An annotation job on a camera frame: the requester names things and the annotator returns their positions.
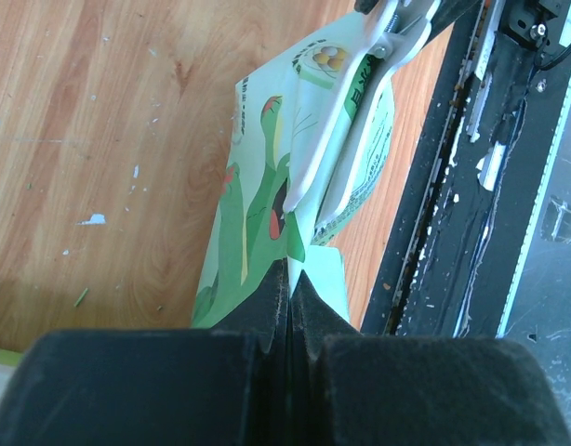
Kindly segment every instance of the green scrap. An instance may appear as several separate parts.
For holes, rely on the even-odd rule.
[[[81,301],[85,298],[87,293],[89,293],[89,288],[86,288],[85,290],[83,290],[83,293],[81,293],[81,295],[79,296],[77,301],[74,303],[75,308],[77,308],[79,305],[81,305]]]

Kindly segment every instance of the black cable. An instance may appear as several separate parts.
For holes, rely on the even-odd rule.
[[[571,55],[571,44],[569,46],[567,46],[565,49],[563,49],[563,51],[561,51],[558,56],[556,56],[555,58],[553,58],[550,62],[548,62],[546,64],[542,63],[543,59],[540,60],[541,58],[536,58],[536,66],[541,71],[545,72],[547,70],[554,68],[556,65],[561,63],[563,60],[568,58],[570,55]]]

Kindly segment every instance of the wood grain surface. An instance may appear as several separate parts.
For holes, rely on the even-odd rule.
[[[0,0],[0,348],[61,327],[188,326],[234,84],[351,8]],[[438,39],[396,76],[390,161],[335,242],[356,325],[444,47]]]

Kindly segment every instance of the wooden table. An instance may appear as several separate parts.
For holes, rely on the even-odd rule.
[[[60,327],[188,326],[233,85],[351,7],[0,0],[0,348],[25,349]],[[335,241],[356,326],[446,38],[395,77],[390,160]]]

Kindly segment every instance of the wire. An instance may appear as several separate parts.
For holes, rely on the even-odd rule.
[[[567,46],[565,49],[563,49],[563,51],[561,51],[559,53],[558,56],[556,56],[554,59],[552,59],[550,62],[543,64],[543,58],[540,57],[536,58],[536,66],[542,70],[543,72],[546,72],[547,70],[550,70],[552,68],[554,68],[556,65],[558,65],[559,63],[561,63],[562,61],[564,61],[566,58],[568,58],[571,55],[571,44],[569,46]]]

